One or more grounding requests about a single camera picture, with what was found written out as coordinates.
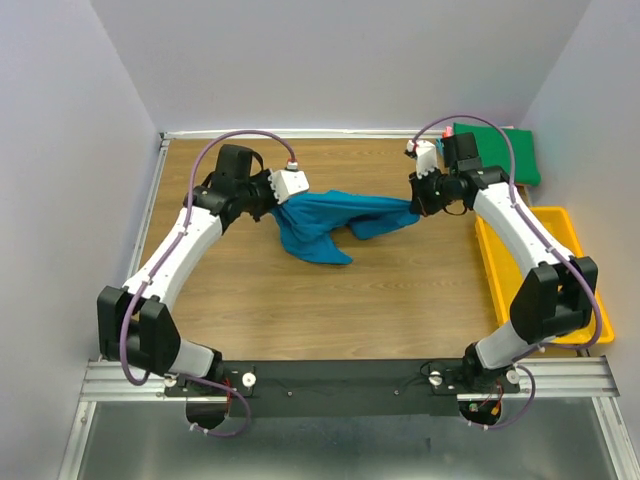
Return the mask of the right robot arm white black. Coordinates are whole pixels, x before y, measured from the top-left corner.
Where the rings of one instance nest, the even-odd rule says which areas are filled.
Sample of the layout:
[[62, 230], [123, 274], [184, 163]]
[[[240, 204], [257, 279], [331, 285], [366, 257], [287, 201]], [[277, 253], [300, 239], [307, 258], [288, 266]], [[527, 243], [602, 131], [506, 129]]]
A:
[[534, 348], [589, 325], [597, 265], [555, 239], [502, 167], [484, 166], [472, 133], [445, 137], [440, 146], [411, 140], [405, 153], [415, 161], [411, 212], [427, 217], [461, 202], [489, 224], [523, 276], [506, 323], [465, 350], [459, 378], [467, 389], [485, 390]]

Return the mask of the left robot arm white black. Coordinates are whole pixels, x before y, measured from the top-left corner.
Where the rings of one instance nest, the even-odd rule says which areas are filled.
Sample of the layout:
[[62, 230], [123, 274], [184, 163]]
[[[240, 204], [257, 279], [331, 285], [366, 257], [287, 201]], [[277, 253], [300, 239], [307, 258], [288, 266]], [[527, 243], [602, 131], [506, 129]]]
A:
[[181, 336], [172, 309], [184, 283], [206, 251], [241, 215], [259, 220], [282, 203], [282, 173], [268, 169], [255, 150], [223, 145], [202, 182], [191, 178], [171, 230], [147, 262], [120, 287], [97, 298], [98, 345], [120, 363], [135, 384], [145, 375], [185, 375], [201, 395], [214, 393], [223, 376], [221, 352]]

